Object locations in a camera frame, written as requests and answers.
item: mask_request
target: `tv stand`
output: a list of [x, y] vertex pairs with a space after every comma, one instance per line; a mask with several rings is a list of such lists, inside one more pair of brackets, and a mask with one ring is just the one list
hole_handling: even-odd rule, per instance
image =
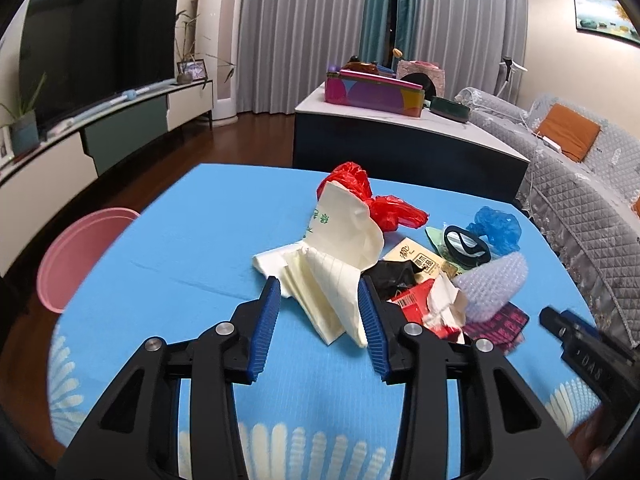
[[72, 124], [0, 169], [0, 276], [78, 193], [146, 144], [209, 114], [213, 82], [140, 94]]

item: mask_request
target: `flat screen tv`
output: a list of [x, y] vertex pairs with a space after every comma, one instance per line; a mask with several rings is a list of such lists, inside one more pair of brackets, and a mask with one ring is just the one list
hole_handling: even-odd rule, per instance
[[129, 89], [174, 77], [177, 0], [30, 0], [20, 45], [20, 95], [38, 126]]

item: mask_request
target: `wooden floor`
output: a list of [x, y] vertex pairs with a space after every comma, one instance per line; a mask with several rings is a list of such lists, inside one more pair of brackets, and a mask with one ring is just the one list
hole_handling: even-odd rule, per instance
[[190, 123], [101, 177], [73, 204], [73, 212], [27, 249], [28, 256], [8, 276], [26, 299], [28, 313], [17, 317], [0, 354], [0, 404], [31, 448], [55, 465], [64, 451], [49, 421], [47, 356], [58, 316], [34, 293], [37, 264], [47, 242], [74, 218], [103, 207], [142, 211], [189, 170], [203, 162], [290, 167], [293, 116], [241, 114], [239, 121], [209, 131]]

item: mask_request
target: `colorful storage box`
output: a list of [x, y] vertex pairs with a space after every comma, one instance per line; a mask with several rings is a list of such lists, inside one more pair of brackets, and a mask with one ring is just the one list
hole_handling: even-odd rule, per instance
[[324, 100], [334, 105], [420, 117], [424, 90], [421, 85], [407, 81], [340, 70], [339, 73], [327, 73]]

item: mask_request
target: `black plastic wrapper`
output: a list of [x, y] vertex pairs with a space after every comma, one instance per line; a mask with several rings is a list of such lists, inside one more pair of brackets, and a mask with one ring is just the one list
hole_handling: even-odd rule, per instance
[[369, 276], [380, 300], [388, 301], [401, 292], [409, 290], [415, 283], [415, 276], [420, 272], [420, 267], [411, 260], [406, 262], [388, 262], [380, 260], [362, 275]]

